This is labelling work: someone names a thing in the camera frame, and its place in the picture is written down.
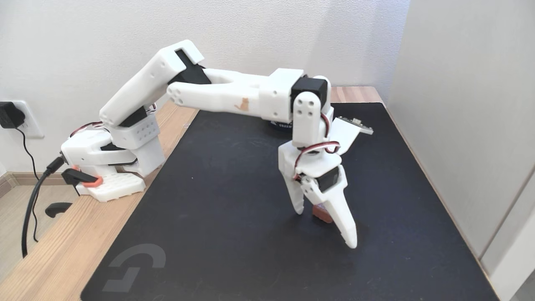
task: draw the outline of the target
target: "white 3d-printed robot arm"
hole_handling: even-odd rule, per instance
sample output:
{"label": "white 3d-printed robot arm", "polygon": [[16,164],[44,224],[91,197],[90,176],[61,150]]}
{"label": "white 3d-printed robot arm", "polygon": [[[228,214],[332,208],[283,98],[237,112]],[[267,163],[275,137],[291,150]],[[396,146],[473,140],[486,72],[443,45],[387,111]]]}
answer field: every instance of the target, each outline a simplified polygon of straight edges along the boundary
{"label": "white 3d-printed robot arm", "polygon": [[198,65],[202,59],[188,40],[161,49],[100,111],[109,132],[81,131],[63,144],[69,164],[104,178],[99,187],[79,184],[81,193],[108,201],[144,189],[142,181],[118,174],[116,166],[124,162],[124,170],[144,177],[164,162],[155,115],[146,109],[166,92],[179,106],[293,122],[292,141],[279,147],[279,170],[293,207],[303,212],[304,195],[323,204],[346,244],[355,248],[356,226],[343,194],[347,180],[336,152],[345,152],[361,128],[333,118],[329,81],[295,69],[269,76],[204,69]]}

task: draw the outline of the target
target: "black power cable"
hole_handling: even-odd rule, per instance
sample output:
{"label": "black power cable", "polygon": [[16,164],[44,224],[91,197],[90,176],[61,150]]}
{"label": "black power cable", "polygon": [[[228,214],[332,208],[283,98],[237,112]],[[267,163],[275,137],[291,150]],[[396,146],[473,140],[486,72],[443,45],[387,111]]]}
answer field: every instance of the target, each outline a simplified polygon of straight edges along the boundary
{"label": "black power cable", "polygon": [[[15,130],[19,131],[22,134],[22,145],[24,146],[24,150],[26,151],[26,154],[28,154],[28,156],[30,156],[30,159],[32,159],[32,168],[33,168],[34,176],[37,179],[37,181],[39,181],[39,176],[37,176],[37,171],[35,170],[35,160],[34,160],[32,154],[28,151],[28,148],[26,147],[26,135],[24,134],[24,132],[22,132],[18,128],[15,128]],[[34,241],[36,243],[39,242],[39,240],[37,240],[37,238],[36,238],[36,235],[37,235],[37,215],[35,215],[35,204],[37,203],[37,198],[38,197],[39,197],[39,191],[35,195],[35,200],[34,200],[33,205],[32,205],[32,214],[34,216],[34,221],[35,221],[33,239],[34,239]]]}
{"label": "black power cable", "polygon": [[28,255],[28,246],[27,246],[27,233],[28,233],[28,224],[30,220],[30,212],[32,211],[32,208],[35,204],[35,199],[37,197],[37,194],[39,193],[39,189],[41,188],[41,185],[43,184],[44,180],[56,172],[62,165],[64,161],[62,157],[57,157],[47,166],[47,169],[44,171],[41,178],[37,181],[37,184],[35,184],[35,187],[32,191],[32,195],[30,196],[30,200],[28,202],[28,207],[26,208],[26,214],[24,215],[24,223],[22,224],[22,242],[20,243],[20,247],[22,249],[22,257],[26,257]]}

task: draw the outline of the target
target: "white wall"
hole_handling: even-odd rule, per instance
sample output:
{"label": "white wall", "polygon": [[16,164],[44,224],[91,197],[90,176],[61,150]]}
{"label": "white wall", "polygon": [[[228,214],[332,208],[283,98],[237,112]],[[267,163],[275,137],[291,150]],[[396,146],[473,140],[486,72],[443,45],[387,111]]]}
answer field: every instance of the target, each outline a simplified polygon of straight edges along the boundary
{"label": "white wall", "polygon": [[388,107],[482,257],[535,163],[535,2],[413,0]]}
{"label": "white wall", "polygon": [[[0,2],[0,100],[26,100],[43,127],[31,140],[43,170],[67,135],[161,47],[193,40],[203,65],[270,74],[322,74],[372,85],[386,98],[409,0]],[[29,171],[16,132],[0,130],[0,158]]]}

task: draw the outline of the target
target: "wooden desk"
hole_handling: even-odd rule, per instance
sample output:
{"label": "wooden desk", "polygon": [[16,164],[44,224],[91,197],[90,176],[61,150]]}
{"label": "wooden desk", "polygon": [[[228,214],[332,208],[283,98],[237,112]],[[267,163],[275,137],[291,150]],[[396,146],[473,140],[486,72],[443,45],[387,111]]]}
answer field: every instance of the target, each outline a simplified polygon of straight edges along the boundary
{"label": "wooden desk", "polygon": [[[331,101],[383,102],[373,87],[336,87]],[[171,102],[156,114],[165,157],[174,150],[196,114],[197,110]],[[158,172],[145,178],[147,188]],[[143,195],[140,192],[108,203],[79,197],[0,284],[0,299],[79,300],[82,289]]]}

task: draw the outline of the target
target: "black desk mat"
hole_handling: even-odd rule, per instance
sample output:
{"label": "black desk mat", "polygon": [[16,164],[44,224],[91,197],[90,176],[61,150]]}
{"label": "black desk mat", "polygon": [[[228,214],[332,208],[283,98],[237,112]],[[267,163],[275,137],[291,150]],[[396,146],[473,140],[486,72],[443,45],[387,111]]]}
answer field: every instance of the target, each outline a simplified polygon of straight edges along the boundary
{"label": "black desk mat", "polygon": [[383,106],[333,106],[375,130],[342,156],[357,249],[310,202],[294,212],[287,133],[199,112],[82,299],[498,300]]}

